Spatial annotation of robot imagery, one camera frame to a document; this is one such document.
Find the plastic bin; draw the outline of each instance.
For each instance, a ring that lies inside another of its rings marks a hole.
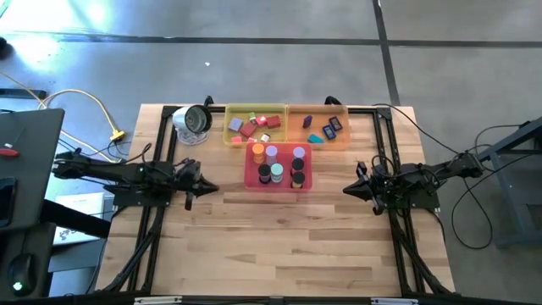
[[[261,164],[254,162],[254,154],[252,153],[252,147],[257,143],[248,143],[246,145],[245,155],[245,188],[251,191],[280,191],[280,192],[304,192],[309,191],[312,188],[312,149],[311,145],[304,143],[261,143],[265,148],[270,145],[278,148],[277,163],[281,164],[284,168],[282,174],[282,181],[280,183],[274,183],[270,181],[268,184],[263,184],[259,180],[259,174],[257,172]],[[291,188],[291,162],[294,159],[294,148],[303,147],[305,149],[305,167],[301,171],[305,174],[305,183],[300,189]]]
[[[312,115],[311,125],[303,129],[303,120]],[[323,144],[311,144],[312,149],[339,150],[350,146],[350,124],[348,121],[348,108],[339,105],[289,105],[287,111],[287,142],[307,143],[311,134],[325,140]],[[342,130],[336,131],[337,137],[328,140],[322,127],[329,125],[329,119],[336,116],[342,125]]]
[[[260,141],[260,138],[264,133],[271,136],[269,141],[271,142],[285,142],[286,141],[286,105],[285,104],[227,104],[224,112],[224,143],[230,147],[243,147],[246,145],[246,138],[239,132],[232,131],[228,128],[230,121],[233,118],[243,120],[243,124],[251,124],[248,120],[248,114],[253,112],[257,117],[278,115],[280,117],[280,127],[269,129],[267,126],[258,127],[252,138]],[[241,144],[232,143],[231,138],[234,136],[241,136],[243,142]]]

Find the red tray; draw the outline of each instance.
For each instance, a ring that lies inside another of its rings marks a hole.
[[[270,145],[276,146],[279,150],[277,154],[277,163],[281,164],[284,168],[282,174],[282,181],[280,183],[273,183],[270,181],[268,184],[260,182],[259,174],[257,172],[258,167],[261,164],[254,162],[254,153],[252,153],[252,147],[256,143],[248,143],[246,145],[245,155],[245,188],[251,191],[294,191],[303,192],[312,188],[312,149],[310,144],[305,143],[263,143],[263,147],[267,148]],[[294,148],[303,147],[305,149],[305,167],[302,173],[305,174],[305,183],[301,189],[291,188],[291,161],[294,159]]]

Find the black desk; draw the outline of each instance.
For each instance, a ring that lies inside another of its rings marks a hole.
[[[109,222],[44,200],[63,118],[62,109],[0,114],[0,146],[11,143],[19,151],[17,158],[0,157],[0,178],[17,180],[11,222],[0,228],[0,301],[15,299],[6,275],[11,260],[22,252],[36,257],[38,279],[25,298],[47,296],[56,225],[108,236]]]
[[[0,178],[17,179],[13,218],[0,233],[28,228],[40,220],[63,118],[62,109],[0,114],[0,146],[12,143],[22,131],[14,144],[19,156],[0,158]]]

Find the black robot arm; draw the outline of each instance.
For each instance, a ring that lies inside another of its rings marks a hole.
[[[402,164],[393,174],[386,173],[384,166],[379,164],[373,166],[370,177],[365,163],[359,162],[356,168],[358,180],[343,192],[365,201],[372,200],[377,215],[385,209],[438,208],[435,193],[446,179],[477,178],[483,171],[476,156],[469,152],[459,153],[452,160],[436,165]]]
[[[206,180],[200,173],[201,163],[185,159],[179,164],[167,161],[111,164],[85,157],[78,148],[75,152],[63,152],[56,156],[53,173],[60,179],[83,177],[116,182],[103,188],[129,202],[122,205],[144,206],[146,202],[159,201],[172,191],[186,193],[185,208],[191,209],[194,197],[218,190],[218,186]]]

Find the green light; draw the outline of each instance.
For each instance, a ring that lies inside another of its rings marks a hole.
[[[19,291],[19,290],[21,290],[22,288],[23,288],[23,286],[20,284],[20,282],[17,282],[17,283],[14,284],[14,289],[15,289],[16,291]]]

